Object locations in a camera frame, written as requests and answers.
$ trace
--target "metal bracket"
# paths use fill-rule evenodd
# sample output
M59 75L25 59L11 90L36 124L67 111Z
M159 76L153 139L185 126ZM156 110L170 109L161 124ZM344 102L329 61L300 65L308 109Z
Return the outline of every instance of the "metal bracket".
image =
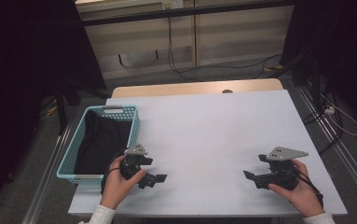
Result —
M306 157L308 152L290 149L287 147L275 147L266 158L268 161L288 161L291 159Z

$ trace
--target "wire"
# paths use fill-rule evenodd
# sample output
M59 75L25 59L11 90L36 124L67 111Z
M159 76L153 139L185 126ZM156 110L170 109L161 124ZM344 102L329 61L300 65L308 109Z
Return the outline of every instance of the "wire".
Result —
M357 125L357 121L355 119L353 119L350 115L348 115L346 112L344 112L342 109L338 108L338 106L334 105L332 102L329 101L329 99L327 99L327 97L323 96L321 94L321 96L330 104L332 105L335 109L337 109L338 111L340 111L341 113L343 113L345 116L347 116L349 119L351 119L356 125ZM343 132L345 133L348 133L350 135L353 135L353 136L357 136L357 133L350 133L349 131L345 130L341 124L338 124L337 122L335 122L333 119L332 119L332 116L330 116L329 114L329 119L335 123L335 125Z
M303 181L304 183L306 183L307 185L309 185L314 191L315 191L315 195L317 196L318 201L320 202L321 206L323 207L323 195L320 193L320 191L312 184L312 182L309 180L309 177L304 175L302 172L299 171L300 174L302 174L303 176L305 176L307 179L301 177L300 175L296 175L290 171L287 170L283 170L283 169L279 169L278 171L284 172L288 175L291 175L293 177L296 177L297 179Z
M335 95L333 94L333 92L331 91L332 93L332 97L333 97L333 100L334 100L334 103L335 105L337 105L337 101L336 101L336 97ZM342 120L341 120L341 116L340 116L340 113L339 111L337 111L335 113L335 116L336 116L336 119L337 119L337 122L340 124L341 127L343 127L343 123L342 123ZM331 148L340 138L341 138L341 135L343 134L343 132L341 132L341 129L338 129L337 133L336 133L336 136L333 138L333 140L329 143L329 145L325 148L323 148L321 151L318 152L318 154L320 156L322 156L322 154L327 151L329 148Z
M108 178L109 174L116 170L116 169L120 169L120 168L114 168L112 170L109 170L109 167L111 167L111 164L112 162L114 162L115 158L117 157L118 154L120 154L122 151L126 150L125 147L123 147L122 149L120 149L117 154L115 154L115 156L109 161L109 164L108 166L106 167L105 169L105 172L104 172L104 175L103 175L103 180L102 180L102 194L103 194L103 190L104 190L104 186L105 186L105 182L106 182L106 179Z
M169 17L167 20L169 22L169 66L170 66L171 70L173 72L175 72L176 74L178 74L182 78L186 78L186 79L202 82L202 80L199 80L197 78L184 77L181 74L181 72L179 72L178 69L175 67L174 57L173 57L173 54L172 54L172 19Z
M185 77L182 74L190 72L190 71L193 71L193 70L201 69L201 68L232 68L232 69L240 69L240 68L248 68L248 67L253 67L253 66L257 66L259 64L262 64L262 69L261 69L260 73L257 74L256 76L252 77L252 79L255 79L255 78L259 77L260 75L262 75L263 69L265 68L265 63L268 60L270 60L270 59L272 59L274 57L277 57L277 56L281 56L281 54L274 54L274 55L266 58L265 60L263 60L263 61L261 61L259 63L249 64L249 65L244 65L244 66L205 65L205 66L189 68L189 69L184 70L184 71L178 71L178 69L175 67L175 62L174 62L174 58L173 58L173 54L172 54L172 19L168 18L167 20L169 22L169 66L170 66L170 68L171 68L171 70L173 72L177 73L182 78L203 82L203 80L199 80L197 78L192 78L192 77Z

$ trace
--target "human hand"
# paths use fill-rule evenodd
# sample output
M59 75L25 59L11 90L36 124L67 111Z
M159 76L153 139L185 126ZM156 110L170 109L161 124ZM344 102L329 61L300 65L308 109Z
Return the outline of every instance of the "human hand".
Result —
M300 176L307 179L305 175L309 176L309 174L306 165L297 160L292 160L292 162L303 174ZM324 213L314 189L301 180L292 191L275 184L269 184L268 188L286 198L304 217L313 217Z
M120 156L116 158L110 166L110 170L116 170L113 170L105 181L104 192L100 202L100 204L105 207L117 209L117 206L128 196L131 188L145 176L146 171L140 170L128 180L123 178L120 174L119 167L124 159L125 156Z

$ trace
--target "power cord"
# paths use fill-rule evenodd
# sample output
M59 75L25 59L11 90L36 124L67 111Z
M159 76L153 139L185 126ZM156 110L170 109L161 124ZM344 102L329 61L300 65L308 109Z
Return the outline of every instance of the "power cord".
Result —
M192 78L192 77L185 77L182 74L183 73L187 73L193 70L197 70L197 69L201 69L201 68L232 68L232 69L241 69L241 68L248 68L248 67L253 67L253 66L257 66L259 64L262 64L262 69L259 72L259 74L257 74L256 76L252 77L252 79L255 79L257 77L259 77L260 75L262 75L263 70L265 68L265 63L277 56L281 56L281 54L274 54L268 58L266 58L265 60L259 62L259 63L254 63L254 64L250 64L250 65L244 65L244 66L225 66L225 65L206 65L206 66L200 66L200 67L194 67L194 68L189 68L187 70L184 71L178 71L178 69L175 67L175 62L173 59L173 54L172 54L172 19L168 18L168 23L169 23L169 66L171 68L171 70L173 72L175 72L176 74L178 74L180 77L185 78L185 79L190 79L190 80L195 80L195 81L199 81L199 82L203 82L203 80L197 79L197 78Z

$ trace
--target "gray carpet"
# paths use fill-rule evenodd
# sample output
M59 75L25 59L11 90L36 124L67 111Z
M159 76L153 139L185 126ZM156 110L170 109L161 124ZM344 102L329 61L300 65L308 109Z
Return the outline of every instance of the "gray carpet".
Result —
M218 65L223 66L244 66L253 63L261 62L259 60L251 60L246 62L223 63ZM277 65L279 57L274 57L265 63L265 67ZM218 81L218 80L236 80L249 79L253 77L268 77L270 73L262 71L262 65L247 67L247 68L227 68L227 67L209 67L195 69L190 72L181 74L182 76L194 78L199 81ZM290 74L280 77L283 87L289 91L295 103L299 115L304 118L310 111L298 91L293 85ZM149 85L149 84L165 84L165 83L183 83L193 82L195 80L180 77L173 71L157 72L153 74L144 74L135 77L121 77L106 80L108 91L111 94L112 90L120 86L134 85ZM95 99L86 92L80 91L79 94L83 98L80 106L67 105L67 114L69 119L78 119L81 116L87 105L102 105L103 100ZM343 99L338 99L339 106L351 115L354 115L348 106L345 105ZM356 132L356 126L349 119L343 116L345 127L353 132ZM317 149L322 149L329 144L320 125L317 122L312 122L306 125L309 135ZM21 165L15 170L13 181L6 183L0 192L0 224L3 223L21 223L26 214L26 211L34 197L35 190L40 182L40 179L48 165L48 160L52 154L52 150L58 140L59 120L57 113L51 116L42 116L39 120L37 132L33 136L31 144L27 148L27 153L22 158ZM343 134L341 141L349 149L350 153L357 161L357 136ZM335 148L330 148L322 155L326 168L331 172L333 182L346 205L349 214L343 217L335 217L336 223L357 223L357 184L352 179L349 171L338 157ZM67 214L68 207L71 203L72 196L76 186L61 180L56 176L52 177L50 192L43 203L39 217L36 223L78 223L85 218L74 217ZM274 218L273 223L277 223L277 218ZM284 223L303 223L300 217L285 217ZM124 218L117 217L116 223L141 223L139 218Z

